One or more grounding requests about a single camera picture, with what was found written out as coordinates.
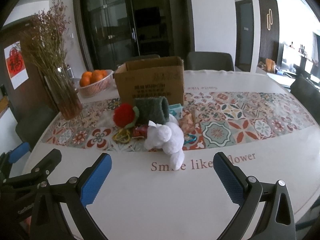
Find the orange front left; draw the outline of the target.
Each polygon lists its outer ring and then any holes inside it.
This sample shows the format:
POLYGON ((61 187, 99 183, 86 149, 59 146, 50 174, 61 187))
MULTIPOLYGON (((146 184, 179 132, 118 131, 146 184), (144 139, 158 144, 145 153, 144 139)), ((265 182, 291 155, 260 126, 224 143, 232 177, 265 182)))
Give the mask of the orange front left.
POLYGON ((91 84, 91 78, 89 76, 84 76, 79 81, 80 87, 86 87, 86 86, 89 86, 90 84, 91 84))

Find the white plush toy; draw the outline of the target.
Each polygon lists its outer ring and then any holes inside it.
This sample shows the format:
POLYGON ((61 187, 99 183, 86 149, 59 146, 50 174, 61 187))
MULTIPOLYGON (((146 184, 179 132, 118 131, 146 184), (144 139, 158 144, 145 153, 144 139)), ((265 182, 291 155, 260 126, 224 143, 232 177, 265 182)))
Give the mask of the white plush toy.
POLYGON ((163 150, 170 157, 170 167, 173 170, 179 170, 184 162, 183 145, 184 133, 174 116, 169 114, 169 121, 163 125, 149 121, 144 147, 147 150, 163 150))

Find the red plush strawberry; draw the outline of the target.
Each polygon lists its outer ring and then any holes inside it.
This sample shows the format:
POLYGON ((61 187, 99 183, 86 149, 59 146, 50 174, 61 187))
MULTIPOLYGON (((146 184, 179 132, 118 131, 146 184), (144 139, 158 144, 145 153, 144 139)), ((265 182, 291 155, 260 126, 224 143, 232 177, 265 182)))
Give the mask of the red plush strawberry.
POLYGON ((122 103, 114 110, 113 121, 116 126, 124 129, 133 128, 139 118, 139 109, 128 103, 122 103))

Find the orange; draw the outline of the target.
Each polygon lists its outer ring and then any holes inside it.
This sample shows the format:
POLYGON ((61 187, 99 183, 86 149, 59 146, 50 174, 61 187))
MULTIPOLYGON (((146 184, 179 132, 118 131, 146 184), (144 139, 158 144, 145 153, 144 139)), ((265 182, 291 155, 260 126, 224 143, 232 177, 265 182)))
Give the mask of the orange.
POLYGON ((107 71, 106 70, 94 70, 92 72, 91 78, 90 78, 90 82, 91 84, 96 83, 100 80, 102 80, 103 78, 105 78, 107 76, 107 71))
POLYGON ((79 81, 80 87, 86 87, 86 86, 89 86, 90 84, 91 84, 91 78, 89 76, 84 76, 79 81))
POLYGON ((82 77, 82 78, 84 78, 84 77, 89 77, 89 78, 91 78, 91 77, 92 77, 92 72, 84 72, 81 77, 82 77))

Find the black glass cabinet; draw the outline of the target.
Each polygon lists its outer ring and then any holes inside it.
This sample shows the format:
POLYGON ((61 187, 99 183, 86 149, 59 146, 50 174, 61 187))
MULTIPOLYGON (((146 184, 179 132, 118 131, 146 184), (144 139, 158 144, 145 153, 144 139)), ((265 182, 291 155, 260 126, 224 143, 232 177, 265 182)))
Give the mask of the black glass cabinet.
POLYGON ((87 70, 157 54, 186 59, 195 49, 191 0, 73 0, 87 70))

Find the rose gold foil packet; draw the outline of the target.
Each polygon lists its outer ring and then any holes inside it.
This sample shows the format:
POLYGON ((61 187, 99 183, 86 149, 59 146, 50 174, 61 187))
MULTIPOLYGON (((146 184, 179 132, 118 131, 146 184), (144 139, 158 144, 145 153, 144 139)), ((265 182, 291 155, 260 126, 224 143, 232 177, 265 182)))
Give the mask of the rose gold foil packet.
POLYGON ((182 119, 180 119, 178 122, 184 135, 192 133, 195 130, 195 124, 196 124, 195 111, 194 110, 186 111, 183 114, 182 119))

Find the dark chair right side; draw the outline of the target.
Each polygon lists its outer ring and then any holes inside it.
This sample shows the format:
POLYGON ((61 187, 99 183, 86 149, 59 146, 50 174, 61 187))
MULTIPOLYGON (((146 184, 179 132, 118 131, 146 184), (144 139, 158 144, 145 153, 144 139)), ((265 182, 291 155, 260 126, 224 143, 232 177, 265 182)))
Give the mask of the dark chair right side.
POLYGON ((320 118, 320 99, 319 90, 315 85, 304 76, 298 76, 290 86, 291 93, 309 111, 316 122, 319 124, 320 118))

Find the yellow rubber bands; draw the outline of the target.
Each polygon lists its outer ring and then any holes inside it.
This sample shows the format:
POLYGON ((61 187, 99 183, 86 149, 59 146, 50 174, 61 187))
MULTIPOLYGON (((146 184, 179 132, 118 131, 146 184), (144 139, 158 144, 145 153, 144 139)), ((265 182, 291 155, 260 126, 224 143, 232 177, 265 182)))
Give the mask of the yellow rubber bands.
POLYGON ((112 139, 117 144, 128 144, 131 141, 131 133, 129 129, 122 128, 117 131, 113 136, 112 139))

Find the dark chair behind box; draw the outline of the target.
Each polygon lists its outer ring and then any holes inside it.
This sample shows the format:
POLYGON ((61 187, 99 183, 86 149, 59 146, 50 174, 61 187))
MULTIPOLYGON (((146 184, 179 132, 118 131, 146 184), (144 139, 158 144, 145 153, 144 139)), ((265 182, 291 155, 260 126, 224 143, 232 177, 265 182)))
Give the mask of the dark chair behind box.
POLYGON ((135 56, 135 57, 131 57, 129 59, 117 61, 116 62, 116 67, 119 68, 122 64, 124 64, 126 62, 130 62, 130 61, 145 60, 145 59, 158 59, 158 58, 160 58, 160 56, 157 55, 157 54, 135 56))

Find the dried flower bouquet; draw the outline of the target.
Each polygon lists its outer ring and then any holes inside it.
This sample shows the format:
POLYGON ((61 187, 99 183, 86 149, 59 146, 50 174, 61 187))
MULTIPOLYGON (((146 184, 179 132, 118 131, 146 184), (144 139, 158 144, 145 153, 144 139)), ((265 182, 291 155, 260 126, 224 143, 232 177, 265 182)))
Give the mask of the dried flower bouquet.
POLYGON ((65 38, 71 21, 66 16, 66 9, 63 1, 53 0, 47 11, 30 16, 30 28, 22 33, 22 55, 44 76, 59 67, 67 73, 65 38))

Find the patterned table cloth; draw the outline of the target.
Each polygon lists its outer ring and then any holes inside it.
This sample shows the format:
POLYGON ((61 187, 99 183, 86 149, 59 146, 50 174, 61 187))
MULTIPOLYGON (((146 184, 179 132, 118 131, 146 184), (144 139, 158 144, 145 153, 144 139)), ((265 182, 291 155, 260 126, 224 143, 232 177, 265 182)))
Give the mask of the patterned table cloth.
POLYGON ((319 125, 285 88, 264 74, 187 70, 183 114, 147 122, 146 138, 116 142, 115 88, 83 101, 83 113, 58 115, 33 149, 29 172, 57 148, 48 177, 65 183, 101 153, 112 168, 88 211, 109 239, 216 239, 237 210, 213 168, 223 152, 245 175, 286 187, 294 219, 319 197, 319 125))

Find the orange middle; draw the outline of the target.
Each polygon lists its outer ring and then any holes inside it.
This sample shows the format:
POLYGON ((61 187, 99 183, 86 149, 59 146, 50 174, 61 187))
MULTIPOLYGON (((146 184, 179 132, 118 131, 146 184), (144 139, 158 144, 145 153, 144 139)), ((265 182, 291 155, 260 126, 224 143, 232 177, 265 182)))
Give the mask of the orange middle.
POLYGON ((92 77, 92 72, 84 72, 81 77, 82 77, 82 78, 84 78, 84 77, 89 77, 89 78, 91 78, 91 77, 92 77))

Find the teal tissue pack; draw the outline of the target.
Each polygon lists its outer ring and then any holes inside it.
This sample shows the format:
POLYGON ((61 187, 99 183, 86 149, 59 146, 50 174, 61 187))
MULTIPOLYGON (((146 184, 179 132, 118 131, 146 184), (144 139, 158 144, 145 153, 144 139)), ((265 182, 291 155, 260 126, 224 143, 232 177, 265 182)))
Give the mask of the teal tissue pack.
POLYGON ((177 120, 182 119, 183 115, 183 107, 180 103, 170 105, 169 106, 169 113, 174 116, 177 120))

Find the dark chair back right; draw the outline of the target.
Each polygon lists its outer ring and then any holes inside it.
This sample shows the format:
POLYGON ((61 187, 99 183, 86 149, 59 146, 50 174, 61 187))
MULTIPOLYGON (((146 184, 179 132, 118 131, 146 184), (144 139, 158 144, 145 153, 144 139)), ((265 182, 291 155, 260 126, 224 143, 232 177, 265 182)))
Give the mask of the dark chair back right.
POLYGON ((193 51, 184 63, 185 70, 235 71, 232 56, 229 53, 193 51))

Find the dark chair left side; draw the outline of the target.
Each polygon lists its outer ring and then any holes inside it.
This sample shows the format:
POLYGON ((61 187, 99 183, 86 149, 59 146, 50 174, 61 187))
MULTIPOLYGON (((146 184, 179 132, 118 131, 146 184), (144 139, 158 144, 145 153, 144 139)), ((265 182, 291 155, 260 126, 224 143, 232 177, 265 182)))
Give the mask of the dark chair left side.
POLYGON ((23 142, 29 144, 32 151, 41 135, 56 117, 57 111, 45 104, 32 108, 16 125, 15 131, 23 142))

